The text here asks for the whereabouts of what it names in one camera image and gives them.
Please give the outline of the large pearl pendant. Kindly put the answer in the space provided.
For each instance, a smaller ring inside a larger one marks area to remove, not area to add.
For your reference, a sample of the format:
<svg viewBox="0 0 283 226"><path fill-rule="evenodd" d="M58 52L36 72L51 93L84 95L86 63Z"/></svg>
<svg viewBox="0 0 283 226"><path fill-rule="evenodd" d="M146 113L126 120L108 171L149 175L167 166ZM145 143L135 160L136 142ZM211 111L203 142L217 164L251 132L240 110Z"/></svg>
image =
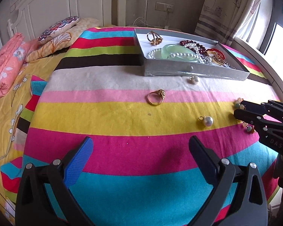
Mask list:
<svg viewBox="0 0 283 226"><path fill-rule="evenodd" d="M200 116L198 119L203 123L206 127L211 127L214 123L214 120L211 116Z"/></svg>

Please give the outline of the red cord charm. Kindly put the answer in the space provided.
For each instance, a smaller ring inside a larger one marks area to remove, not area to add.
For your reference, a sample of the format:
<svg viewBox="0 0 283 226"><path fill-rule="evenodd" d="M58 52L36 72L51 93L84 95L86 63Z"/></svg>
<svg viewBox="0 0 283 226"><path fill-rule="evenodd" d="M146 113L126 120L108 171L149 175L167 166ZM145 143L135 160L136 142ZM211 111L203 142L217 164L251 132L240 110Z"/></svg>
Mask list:
<svg viewBox="0 0 283 226"><path fill-rule="evenodd" d="M216 56L216 57L221 58L222 60L225 60L224 53L216 48L209 48L208 50L206 50L206 53L207 55Z"/></svg>

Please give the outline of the small pearl earring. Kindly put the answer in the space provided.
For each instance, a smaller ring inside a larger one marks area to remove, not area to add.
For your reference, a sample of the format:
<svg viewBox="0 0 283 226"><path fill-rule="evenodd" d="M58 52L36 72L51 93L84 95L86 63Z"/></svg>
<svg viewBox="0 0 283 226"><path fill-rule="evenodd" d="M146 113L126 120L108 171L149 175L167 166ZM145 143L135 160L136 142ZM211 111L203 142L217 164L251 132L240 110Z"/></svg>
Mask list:
<svg viewBox="0 0 283 226"><path fill-rule="evenodd" d="M189 80L190 80L191 84L197 85L198 82L199 82L199 77L198 77L198 76L191 76L191 77L189 78Z"/></svg>

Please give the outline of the silver rhinestone pearl brooch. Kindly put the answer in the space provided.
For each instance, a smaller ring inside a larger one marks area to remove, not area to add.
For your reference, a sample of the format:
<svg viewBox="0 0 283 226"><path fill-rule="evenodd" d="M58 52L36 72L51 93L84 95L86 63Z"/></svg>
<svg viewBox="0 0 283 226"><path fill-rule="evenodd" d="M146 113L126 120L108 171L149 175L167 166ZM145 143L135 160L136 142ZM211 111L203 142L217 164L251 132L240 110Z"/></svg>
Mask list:
<svg viewBox="0 0 283 226"><path fill-rule="evenodd" d="M207 56L207 55L199 55L199 60L203 64L208 64L208 65L213 64L212 58L210 56Z"/></svg>

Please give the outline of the colourful striped blanket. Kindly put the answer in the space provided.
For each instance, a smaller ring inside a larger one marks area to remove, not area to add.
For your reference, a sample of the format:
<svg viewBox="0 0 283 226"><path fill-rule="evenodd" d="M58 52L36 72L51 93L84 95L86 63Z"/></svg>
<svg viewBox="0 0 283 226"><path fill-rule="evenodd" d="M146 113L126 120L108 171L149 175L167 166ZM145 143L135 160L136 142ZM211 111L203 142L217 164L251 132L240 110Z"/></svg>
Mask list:
<svg viewBox="0 0 283 226"><path fill-rule="evenodd" d="M90 28L70 47L19 119L24 153L0 169L7 197L16 200L27 163L46 165L90 137L93 153L70 190L96 225L186 225L212 190L189 152L193 135L233 164L256 163L273 196L277 153L233 116L238 99L277 99L272 87L143 76L134 35L130 27Z"/></svg>

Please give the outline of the yellow floral bed sheet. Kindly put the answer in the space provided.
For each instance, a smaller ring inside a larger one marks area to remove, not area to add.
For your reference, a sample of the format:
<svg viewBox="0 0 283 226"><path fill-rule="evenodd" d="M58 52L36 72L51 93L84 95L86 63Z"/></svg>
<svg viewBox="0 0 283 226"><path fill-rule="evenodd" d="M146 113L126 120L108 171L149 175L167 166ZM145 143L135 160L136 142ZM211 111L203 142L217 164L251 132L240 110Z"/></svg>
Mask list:
<svg viewBox="0 0 283 226"><path fill-rule="evenodd" d="M32 76L48 80L64 55L58 53L23 64L8 94L0 98L0 167L23 154L21 148L14 148L14 138L18 118L32 97ZM12 224L14 209L12 200L5 195L0 172L0 212Z"/></svg>

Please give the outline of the green jade bangle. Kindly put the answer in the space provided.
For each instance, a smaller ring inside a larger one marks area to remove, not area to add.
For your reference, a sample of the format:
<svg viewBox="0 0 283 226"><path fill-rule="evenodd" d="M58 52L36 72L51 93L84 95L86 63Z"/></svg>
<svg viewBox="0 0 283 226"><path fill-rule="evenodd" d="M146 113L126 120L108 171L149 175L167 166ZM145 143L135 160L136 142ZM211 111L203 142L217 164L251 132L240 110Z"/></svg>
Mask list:
<svg viewBox="0 0 283 226"><path fill-rule="evenodd" d="M198 55L191 49L178 44L167 44L161 48L162 59L183 60L188 62L198 62Z"/></svg>

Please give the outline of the patterned window curtain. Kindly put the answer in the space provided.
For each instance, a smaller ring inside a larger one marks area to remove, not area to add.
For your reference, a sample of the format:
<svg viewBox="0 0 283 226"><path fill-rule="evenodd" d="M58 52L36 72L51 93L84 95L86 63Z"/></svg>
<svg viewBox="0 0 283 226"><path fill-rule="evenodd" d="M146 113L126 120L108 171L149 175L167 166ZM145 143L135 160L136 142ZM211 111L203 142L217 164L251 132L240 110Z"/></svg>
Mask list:
<svg viewBox="0 0 283 226"><path fill-rule="evenodd" d="M260 48L273 0L205 0L195 34L230 46L235 37Z"/></svg>

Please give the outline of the white nightstand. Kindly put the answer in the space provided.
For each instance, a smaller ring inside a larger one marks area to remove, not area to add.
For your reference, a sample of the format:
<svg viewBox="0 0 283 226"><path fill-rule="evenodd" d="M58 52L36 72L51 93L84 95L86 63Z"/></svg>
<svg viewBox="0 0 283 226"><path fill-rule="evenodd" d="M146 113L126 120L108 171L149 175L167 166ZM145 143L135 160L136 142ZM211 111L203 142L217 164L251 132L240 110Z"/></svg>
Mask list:
<svg viewBox="0 0 283 226"><path fill-rule="evenodd" d="M149 26L149 25L145 25L145 24L130 24L128 25L130 27L147 27L147 28L152 28L152 29L160 29L160 30L170 30L170 31L177 31L177 32L182 32L181 29L178 28L173 28L173 27L169 27L169 28L165 28L162 26Z"/></svg>

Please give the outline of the pink floral folded quilt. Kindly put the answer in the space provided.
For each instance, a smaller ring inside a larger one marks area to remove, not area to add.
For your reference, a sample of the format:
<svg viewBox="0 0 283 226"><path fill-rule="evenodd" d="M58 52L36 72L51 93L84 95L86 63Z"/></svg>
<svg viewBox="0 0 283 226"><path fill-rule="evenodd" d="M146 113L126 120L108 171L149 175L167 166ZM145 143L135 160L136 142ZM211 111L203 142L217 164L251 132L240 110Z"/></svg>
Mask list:
<svg viewBox="0 0 283 226"><path fill-rule="evenodd" d="M24 41L21 33L16 33L0 49L0 98L11 89L27 56L38 47L38 40Z"/></svg>

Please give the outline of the white floor lamp pole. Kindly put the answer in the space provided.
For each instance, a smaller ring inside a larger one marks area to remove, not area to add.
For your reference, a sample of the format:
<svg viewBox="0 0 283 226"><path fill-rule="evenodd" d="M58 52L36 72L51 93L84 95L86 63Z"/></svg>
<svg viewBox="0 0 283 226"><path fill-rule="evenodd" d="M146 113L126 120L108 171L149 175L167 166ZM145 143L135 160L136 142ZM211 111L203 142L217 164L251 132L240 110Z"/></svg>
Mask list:
<svg viewBox="0 0 283 226"><path fill-rule="evenodd" d="M148 12L148 0L145 0L145 4L144 4L144 22L145 24L147 24L147 12Z"/></svg>

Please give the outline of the yellow leaf print pillow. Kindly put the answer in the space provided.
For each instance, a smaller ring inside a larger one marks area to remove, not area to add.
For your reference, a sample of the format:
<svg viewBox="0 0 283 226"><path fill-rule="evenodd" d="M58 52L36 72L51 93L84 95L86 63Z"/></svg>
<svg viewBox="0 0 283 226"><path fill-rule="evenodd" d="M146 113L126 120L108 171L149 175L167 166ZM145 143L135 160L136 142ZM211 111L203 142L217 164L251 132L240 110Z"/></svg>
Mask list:
<svg viewBox="0 0 283 226"><path fill-rule="evenodd" d="M86 29L92 27L99 27L100 25L101 25L100 21L95 18L80 19L80 21L72 28L70 28L66 32L63 32L62 34L53 38L52 40L48 41L37 50L31 52L27 56L26 62L31 63L34 60L47 57L55 53L56 51L62 50L64 48L68 48L79 38L79 36Z"/></svg>

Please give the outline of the embroidered patterned pillow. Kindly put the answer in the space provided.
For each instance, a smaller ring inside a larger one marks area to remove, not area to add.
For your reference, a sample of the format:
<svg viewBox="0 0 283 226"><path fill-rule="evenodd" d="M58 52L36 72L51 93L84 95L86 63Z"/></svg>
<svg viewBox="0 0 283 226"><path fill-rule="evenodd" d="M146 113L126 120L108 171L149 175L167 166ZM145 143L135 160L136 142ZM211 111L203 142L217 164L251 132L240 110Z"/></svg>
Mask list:
<svg viewBox="0 0 283 226"><path fill-rule="evenodd" d="M67 30L71 29L80 21L78 16L70 16L61 21L56 22L46 29L38 38L38 44L44 45L48 41L56 38Z"/></svg>

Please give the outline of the white wooden headboard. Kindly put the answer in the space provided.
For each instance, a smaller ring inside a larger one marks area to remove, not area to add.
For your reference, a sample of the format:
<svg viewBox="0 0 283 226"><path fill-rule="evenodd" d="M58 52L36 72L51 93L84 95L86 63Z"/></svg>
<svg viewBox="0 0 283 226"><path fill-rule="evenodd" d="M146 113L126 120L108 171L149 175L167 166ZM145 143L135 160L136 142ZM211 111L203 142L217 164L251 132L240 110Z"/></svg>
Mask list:
<svg viewBox="0 0 283 226"><path fill-rule="evenodd" d="M19 32L33 40L66 17L96 18L100 26L125 26L126 0L21 0L15 21L7 21L9 36Z"/></svg>

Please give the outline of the wall power socket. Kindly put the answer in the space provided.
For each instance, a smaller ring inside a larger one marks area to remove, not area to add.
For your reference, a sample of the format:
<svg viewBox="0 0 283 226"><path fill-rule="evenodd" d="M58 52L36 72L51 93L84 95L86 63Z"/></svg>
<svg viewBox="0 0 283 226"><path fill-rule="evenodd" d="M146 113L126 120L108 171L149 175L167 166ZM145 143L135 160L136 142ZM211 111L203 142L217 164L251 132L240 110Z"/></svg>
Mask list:
<svg viewBox="0 0 283 226"><path fill-rule="evenodd" d="M173 13L174 12L174 5L167 4L167 3L161 3L161 2L156 2L155 3L155 10L156 11Z"/></svg>

